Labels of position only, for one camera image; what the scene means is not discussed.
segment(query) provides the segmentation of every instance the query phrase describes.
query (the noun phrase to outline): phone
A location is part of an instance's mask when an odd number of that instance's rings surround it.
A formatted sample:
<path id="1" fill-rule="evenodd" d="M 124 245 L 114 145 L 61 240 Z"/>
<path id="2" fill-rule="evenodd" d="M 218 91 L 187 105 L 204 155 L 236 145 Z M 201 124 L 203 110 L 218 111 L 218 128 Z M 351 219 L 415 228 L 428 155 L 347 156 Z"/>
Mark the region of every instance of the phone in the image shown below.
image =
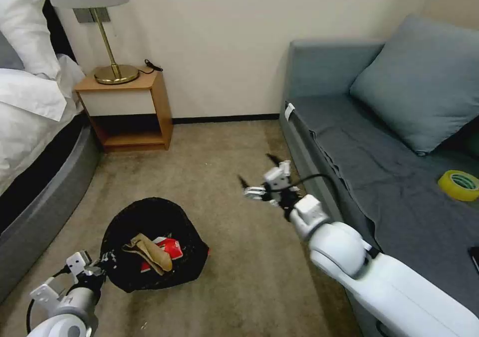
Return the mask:
<path id="1" fill-rule="evenodd" d="M 479 246 L 474 246 L 469 249 L 469 256 L 474 262 L 477 272 L 479 273 Z"/>

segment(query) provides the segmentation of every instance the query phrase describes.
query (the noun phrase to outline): baseboard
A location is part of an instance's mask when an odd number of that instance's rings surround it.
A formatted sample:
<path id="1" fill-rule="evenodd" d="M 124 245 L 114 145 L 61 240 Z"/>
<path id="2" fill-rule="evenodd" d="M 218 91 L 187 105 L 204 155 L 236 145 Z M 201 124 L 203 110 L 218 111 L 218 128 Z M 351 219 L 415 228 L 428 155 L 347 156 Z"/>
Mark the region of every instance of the baseboard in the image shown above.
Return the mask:
<path id="1" fill-rule="evenodd" d="M 173 118 L 173 124 L 225 123 L 277 119 L 279 119 L 279 114 L 231 115 L 221 117 Z"/>

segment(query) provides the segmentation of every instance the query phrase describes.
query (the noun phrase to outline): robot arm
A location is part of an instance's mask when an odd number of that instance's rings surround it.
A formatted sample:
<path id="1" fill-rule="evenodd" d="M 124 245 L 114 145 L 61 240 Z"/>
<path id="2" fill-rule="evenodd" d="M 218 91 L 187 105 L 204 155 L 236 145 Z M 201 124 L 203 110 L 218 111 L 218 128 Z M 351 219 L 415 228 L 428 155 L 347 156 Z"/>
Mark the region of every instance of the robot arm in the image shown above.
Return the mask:
<path id="1" fill-rule="evenodd" d="M 105 282 L 105 272 L 99 265 L 101 261 L 92 262 L 86 251 L 76 252 L 66 260 L 75 282 L 67 293 L 54 277 L 30 293 L 32 299 L 48 311 L 48 319 L 31 331 L 29 337 L 92 337 L 95 334 L 98 327 L 95 306 Z"/>
<path id="2" fill-rule="evenodd" d="M 269 156 L 276 167 L 246 197 L 269 201 L 285 211 L 297 234 L 309 244 L 315 266 L 338 281 L 397 337 L 476 337 L 479 319 L 467 308 L 399 260 L 364 241 L 342 222 L 328 223 L 321 203 L 291 187 L 289 161 Z"/>

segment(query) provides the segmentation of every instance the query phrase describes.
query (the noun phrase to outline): black trash bin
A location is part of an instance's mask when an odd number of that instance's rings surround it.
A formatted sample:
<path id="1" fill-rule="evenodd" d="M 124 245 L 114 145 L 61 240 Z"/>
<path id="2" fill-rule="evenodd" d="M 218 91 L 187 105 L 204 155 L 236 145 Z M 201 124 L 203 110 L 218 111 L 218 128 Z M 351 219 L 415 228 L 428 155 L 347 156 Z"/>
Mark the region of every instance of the black trash bin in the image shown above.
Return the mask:
<path id="1" fill-rule="evenodd" d="M 122 250 L 137 234 L 150 240 L 159 236 L 177 240 L 183 256 L 173 260 L 173 269 L 163 276 L 153 269 L 141 272 L 143 258 Z M 136 201 L 118 213 L 108 226 L 101 243 L 101 255 L 112 252 L 115 263 L 107 268 L 108 278 L 125 292 L 158 290 L 195 280 L 208 257 L 209 247 L 181 207 L 158 197 Z"/>

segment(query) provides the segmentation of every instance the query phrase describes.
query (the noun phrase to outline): wooden nightstand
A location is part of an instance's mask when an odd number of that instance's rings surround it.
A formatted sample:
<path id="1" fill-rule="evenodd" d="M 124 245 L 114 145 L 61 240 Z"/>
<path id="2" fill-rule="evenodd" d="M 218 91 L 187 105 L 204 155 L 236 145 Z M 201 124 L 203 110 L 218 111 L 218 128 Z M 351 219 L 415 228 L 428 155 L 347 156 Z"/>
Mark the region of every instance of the wooden nightstand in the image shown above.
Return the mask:
<path id="1" fill-rule="evenodd" d="M 90 74 L 75 91 L 106 152 L 170 147 L 173 124 L 161 72 L 119 85 L 98 84 Z"/>

